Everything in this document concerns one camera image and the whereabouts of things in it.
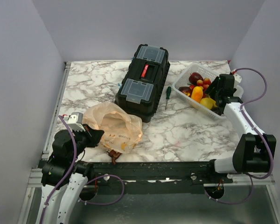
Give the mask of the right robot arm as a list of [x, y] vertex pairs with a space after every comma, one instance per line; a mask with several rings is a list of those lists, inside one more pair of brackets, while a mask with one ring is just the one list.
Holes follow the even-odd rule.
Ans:
[[216, 102], [219, 115], [224, 115], [235, 128], [240, 140], [229, 158], [210, 161], [211, 168], [205, 171], [206, 179], [215, 183], [222, 178], [222, 173], [248, 174], [266, 173], [254, 176], [255, 179], [267, 178], [273, 170], [273, 155], [276, 138], [262, 131], [245, 110], [239, 97], [234, 96], [235, 77], [220, 74], [206, 90], [206, 94]]

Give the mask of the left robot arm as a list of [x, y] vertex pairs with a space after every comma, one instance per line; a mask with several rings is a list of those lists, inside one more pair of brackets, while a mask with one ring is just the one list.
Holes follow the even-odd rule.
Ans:
[[94, 180], [92, 163], [77, 157], [98, 146], [104, 131], [83, 125], [82, 131], [61, 130], [54, 136], [53, 153], [42, 168], [42, 198], [36, 223], [66, 224], [86, 184]]

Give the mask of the dark plum fake fruit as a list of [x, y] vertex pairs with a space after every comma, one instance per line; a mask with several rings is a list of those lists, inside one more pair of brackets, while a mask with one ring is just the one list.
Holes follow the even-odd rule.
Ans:
[[188, 86], [181, 86], [178, 90], [188, 97], [191, 96], [192, 90]]

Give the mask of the orange yellow fake papaya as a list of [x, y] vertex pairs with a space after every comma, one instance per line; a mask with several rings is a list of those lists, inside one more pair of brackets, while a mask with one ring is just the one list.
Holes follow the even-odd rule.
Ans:
[[202, 98], [203, 98], [203, 90], [198, 86], [194, 87], [191, 93], [191, 99], [200, 103]]

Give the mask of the translucent orange plastic bag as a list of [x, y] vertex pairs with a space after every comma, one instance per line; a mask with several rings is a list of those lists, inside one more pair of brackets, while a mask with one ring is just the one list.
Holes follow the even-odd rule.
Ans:
[[142, 119], [126, 113], [118, 105], [104, 102], [87, 109], [83, 123], [105, 133], [100, 143], [121, 154], [130, 153], [141, 142]]

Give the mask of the yellow fake fruit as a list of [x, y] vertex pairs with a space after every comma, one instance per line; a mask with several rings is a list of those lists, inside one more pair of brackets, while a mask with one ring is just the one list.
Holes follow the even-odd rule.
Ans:
[[200, 104], [209, 110], [213, 108], [213, 102], [210, 98], [202, 98]]

